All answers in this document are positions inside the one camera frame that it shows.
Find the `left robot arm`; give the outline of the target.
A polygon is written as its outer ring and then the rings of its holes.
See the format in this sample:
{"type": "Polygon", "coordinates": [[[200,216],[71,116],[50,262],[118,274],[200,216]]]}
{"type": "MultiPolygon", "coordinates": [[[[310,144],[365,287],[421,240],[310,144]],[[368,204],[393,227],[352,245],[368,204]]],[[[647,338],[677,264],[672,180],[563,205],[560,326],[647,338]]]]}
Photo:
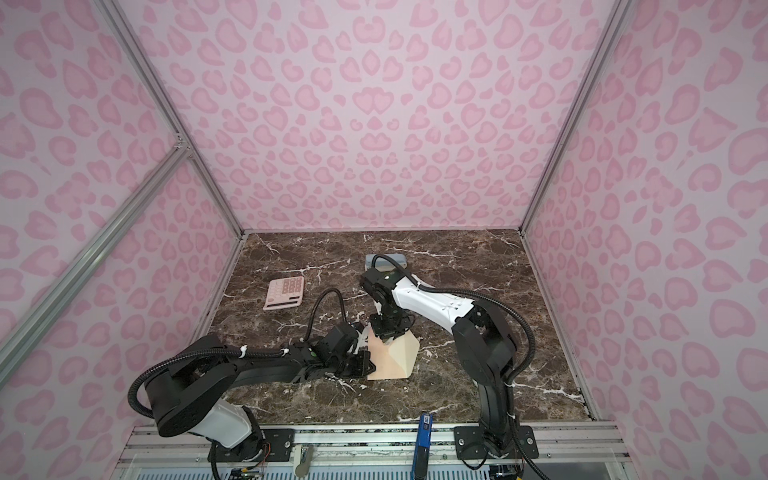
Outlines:
{"type": "Polygon", "coordinates": [[[127,403],[152,419],[162,437],[192,434],[208,440],[210,462],[262,460],[268,440],[255,413],[227,402],[226,394],[257,384],[364,378],[375,365],[358,345],[361,332],[341,323],[314,342],[273,350],[227,345],[210,333],[142,372],[129,387],[127,403]]]}

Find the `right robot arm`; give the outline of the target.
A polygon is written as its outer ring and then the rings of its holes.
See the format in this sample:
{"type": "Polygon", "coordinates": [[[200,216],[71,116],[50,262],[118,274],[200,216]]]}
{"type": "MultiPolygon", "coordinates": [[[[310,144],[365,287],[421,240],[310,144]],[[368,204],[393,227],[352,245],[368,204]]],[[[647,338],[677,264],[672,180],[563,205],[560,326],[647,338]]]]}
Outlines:
{"type": "Polygon", "coordinates": [[[527,321],[514,309],[486,295],[437,288],[407,270],[362,274],[361,288],[376,312],[369,318],[367,346],[378,373],[413,365],[418,348],[408,337],[416,315],[453,337],[458,361],[478,387],[480,442],[495,458],[538,456],[523,437],[514,408],[513,382],[532,362],[536,343],[527,321]]]}

